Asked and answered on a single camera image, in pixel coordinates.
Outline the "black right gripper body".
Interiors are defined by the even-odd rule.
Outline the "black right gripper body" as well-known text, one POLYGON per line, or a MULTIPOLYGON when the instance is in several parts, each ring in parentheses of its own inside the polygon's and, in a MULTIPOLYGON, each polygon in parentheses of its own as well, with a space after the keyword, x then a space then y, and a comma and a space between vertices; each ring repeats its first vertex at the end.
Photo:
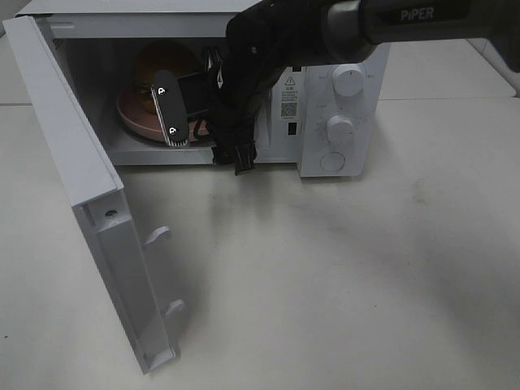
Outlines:
POLYGON ((254 141, 264 99, 287 67, 328 59, 321 19, 330 1, 261 1, 226 27, 227 54, 209 72, 207 127, 217 163, 234 163, 235 145, 254 141))

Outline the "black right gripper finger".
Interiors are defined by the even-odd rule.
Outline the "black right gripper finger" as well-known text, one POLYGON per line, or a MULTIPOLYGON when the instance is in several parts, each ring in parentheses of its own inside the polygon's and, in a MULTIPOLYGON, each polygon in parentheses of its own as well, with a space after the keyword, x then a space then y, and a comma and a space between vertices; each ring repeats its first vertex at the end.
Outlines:
POLYGON ((240 176, 251 172, 255 168, 256 157, 257 150, 253 142, 235 145, 233 154, 235 175, 240 176))

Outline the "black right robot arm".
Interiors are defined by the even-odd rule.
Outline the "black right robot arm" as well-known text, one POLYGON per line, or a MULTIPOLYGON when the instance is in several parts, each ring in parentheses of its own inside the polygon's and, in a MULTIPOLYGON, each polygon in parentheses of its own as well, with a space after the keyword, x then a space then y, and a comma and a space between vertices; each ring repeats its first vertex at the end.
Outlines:
POLYGON ((360 63, 383 43, 485 38, 519 69, 516 1, 261 1, 226 27, 227 54, 208 74, 214 162, 251 171, 254 123, 288 67, 360 63))

